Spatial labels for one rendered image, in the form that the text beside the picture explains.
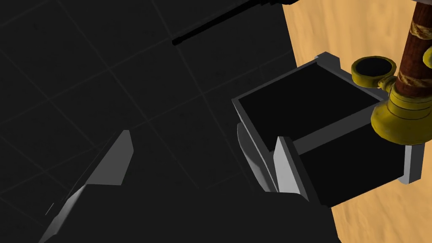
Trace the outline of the tan wooden table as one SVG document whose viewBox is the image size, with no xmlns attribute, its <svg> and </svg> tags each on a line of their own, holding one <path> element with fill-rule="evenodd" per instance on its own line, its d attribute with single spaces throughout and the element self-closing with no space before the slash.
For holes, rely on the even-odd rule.
<svg viewBox="0 0 432 243">
<path fill-rule="evenodd" d="M 284 7 L 297 65 L 322 52 L 343 70 L 365 56 L 400 63 L 415 8 L 413 0 L 300 0 Z M 432 243 L 432 141 L 421 179 L 390 182 L 332 209 L 342 243 Z"/>
</svg>

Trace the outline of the thin black bar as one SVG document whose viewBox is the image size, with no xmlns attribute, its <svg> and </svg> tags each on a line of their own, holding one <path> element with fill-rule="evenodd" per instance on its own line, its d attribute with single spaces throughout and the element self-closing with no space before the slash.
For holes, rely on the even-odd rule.
<svg viewBox="0 0 432 243">
<path fill-rule="evenodd" d="M 206 30 L 232 18 L 232 17 L 235 17 L 235 16 L 239 15 L 240 13 L 245 12 L 254 6 L 257 6 L 257 5 L 263 6 L 266 4 L 269 4 L 269 5 L 274 5 L 274 4 L 292 5 L 298 1 L 299 0 L 247 0 L 246 2 L 233 8 L 232 10 L 212 19 L 209 22 L 206 22 L 206 23 L 200 25 L 199 27 L 193 29 L 192 31 L 190 31 L 184 35 L 176 37 L 175 39 L 172 40 L 172 44 L 174 46 L 177 46 L 180 43 L 182 43 L 183 41 L 190 39 L 190 38 L 204 32 L 204 31 L 206 31 Z"/>
</svg>

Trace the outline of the brown and gold candle holder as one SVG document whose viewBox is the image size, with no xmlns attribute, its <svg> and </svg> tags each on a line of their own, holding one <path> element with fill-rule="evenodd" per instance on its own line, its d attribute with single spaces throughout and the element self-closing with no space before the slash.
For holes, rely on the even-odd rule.
<svg viewBox="0 0 432 243">
<path fill-rule="evenodd" d="M 432 0 L 416 0 L 400 66 L 382 56 L 363 57 L 351 74 L 356 85 L 389 94 L 371 116 L 380 137 L 400 145 L 432 140 Z"/>
</svg>

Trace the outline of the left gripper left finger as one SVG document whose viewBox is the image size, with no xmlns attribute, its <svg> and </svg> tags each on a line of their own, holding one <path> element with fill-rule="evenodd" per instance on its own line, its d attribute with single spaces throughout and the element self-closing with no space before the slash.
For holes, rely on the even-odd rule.
<svg viewBox="0 0 432 243">
<path fill-rule="evenodd" d="M 133 152 L 129 130 L 115 132 L 76 181 L 67 197 L 70 198 L 87 184 L 120 186 Z"/>
</svg>

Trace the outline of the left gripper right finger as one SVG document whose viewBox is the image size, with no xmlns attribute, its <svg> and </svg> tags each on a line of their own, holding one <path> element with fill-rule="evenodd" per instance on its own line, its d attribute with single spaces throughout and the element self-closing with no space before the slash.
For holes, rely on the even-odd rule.
<svg viewBox="0 0 432 243">
<path fill-rule="evenodd" d="M 300 194 L 308 201 L 309 197 L 296 166 L 296 162 L 300 161 L 298 152 L 289 137 L 277 138 L 273 160 L 279 192 Z"/>
</svg>

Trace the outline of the black box with grey rim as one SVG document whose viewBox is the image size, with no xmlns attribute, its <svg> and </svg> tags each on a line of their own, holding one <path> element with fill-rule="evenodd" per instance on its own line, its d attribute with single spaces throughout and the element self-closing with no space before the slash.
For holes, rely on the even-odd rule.
<svg viewBox="0 0 432 243">
<path fill-rule="evenodd" d="M 289 137 L 309 201 L 334 207 L 394 180 L 421 178 L 424 144 L 391 143 L 370 123 L 387 98 L 357 86 L 339 58 L 324 52 L 232 103 L 240 147 L 260 186 L 279 192 L 273 153 L 277 138 Z"/>
</svg>

